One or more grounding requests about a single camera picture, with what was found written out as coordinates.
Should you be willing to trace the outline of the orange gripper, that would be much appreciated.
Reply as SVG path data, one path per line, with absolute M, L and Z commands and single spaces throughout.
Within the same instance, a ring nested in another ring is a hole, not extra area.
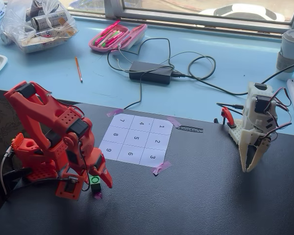
M 82 187 L 82 191 L 90 189 L 90 177 L 88 172 L 95 172 L 109 188 L 113 187 L 113 180 L 106 168 L 106 160 L 102 151 L 94 148 L 94 136 L 82 137 L 80 140 L 77 136 L 66 136 L 67 159 L 69 167 L 75 172 L 82 172 L 84 183 L 87 188 Z

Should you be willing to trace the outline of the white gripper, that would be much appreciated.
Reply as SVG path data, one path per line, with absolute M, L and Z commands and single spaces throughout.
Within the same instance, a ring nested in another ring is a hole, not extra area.
M 266 136 L 259 129 L 242 129 L 239 138 L 239 152 L 243 172 L 251 172 L 270 147 L 271 134 Z M 246 160 L 251 160 L 246 167 Z

